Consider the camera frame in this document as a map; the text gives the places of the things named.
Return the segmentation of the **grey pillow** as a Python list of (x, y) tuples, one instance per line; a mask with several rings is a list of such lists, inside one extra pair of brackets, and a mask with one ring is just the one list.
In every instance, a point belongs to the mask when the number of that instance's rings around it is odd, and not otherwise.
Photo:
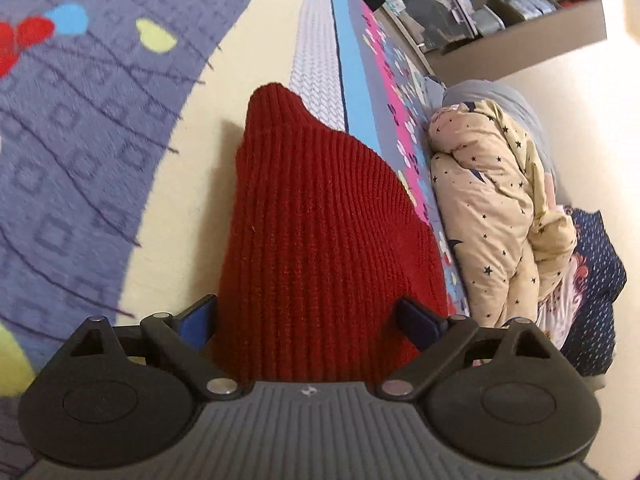
[(450, 106), (463, 102), (496, 102), (506, 114), (509, 114), (533, 136), (538, 155), (548, 174), (556, 177), (551, 157), (548, 134), (538, 116), (524, 96), (502, 82), (485, 79), (469, 79), (448, 87), (442, 97), (442, 105)]

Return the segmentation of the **wooden shelf unit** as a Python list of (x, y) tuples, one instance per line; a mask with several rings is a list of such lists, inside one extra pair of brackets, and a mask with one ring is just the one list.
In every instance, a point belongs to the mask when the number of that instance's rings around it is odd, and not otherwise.
[(526, 15), (500, 0), (476, 0), (503, 22), (503, 29), (460, 40), (426, 56), (446, 84), (498, 80), (606, 38), (601, 0), (542, 0), (551, 13)]

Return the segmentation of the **navy dotted pillow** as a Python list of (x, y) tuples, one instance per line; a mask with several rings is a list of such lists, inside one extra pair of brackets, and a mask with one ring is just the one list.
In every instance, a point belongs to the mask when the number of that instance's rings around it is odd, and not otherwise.
[(537, 326), (580, 376), (602, 376), (615, 356), (614, 302), (627, 274), (600, 212), (567, 212), (577, 245), (562, 280), (539, 304)]

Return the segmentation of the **colourful floral fleece blanket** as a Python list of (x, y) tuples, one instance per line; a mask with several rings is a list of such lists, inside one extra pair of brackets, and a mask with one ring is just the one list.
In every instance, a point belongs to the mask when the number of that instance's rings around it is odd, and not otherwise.
[(122, 324), (214, 292), (234, 151), (277, 81), (393, 168), (442, 236), (423, 63), (361, 0), (1, 0), (1, 474), (38, 468), (17, 425), (86, 318)]

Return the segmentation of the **red knitted sweater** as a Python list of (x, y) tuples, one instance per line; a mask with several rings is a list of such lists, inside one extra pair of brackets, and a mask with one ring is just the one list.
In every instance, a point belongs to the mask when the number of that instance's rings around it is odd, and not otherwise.
[(433, 231), (386, 162), (266, 84), (235, 168), (217, 363), (240, 382), (379, 382), (411, 361), (396, 302), (445, 313), (446, 285)]

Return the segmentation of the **cream star-print duvet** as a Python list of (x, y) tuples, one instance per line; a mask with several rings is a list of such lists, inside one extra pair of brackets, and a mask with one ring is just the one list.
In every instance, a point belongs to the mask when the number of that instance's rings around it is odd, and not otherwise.
[(536, 320), (570, 265), (577, 234), (549, 200), (532, 134), (483, 100), (440, 108), (427, 141), (432, 187), (472, 318), (483, 327)]

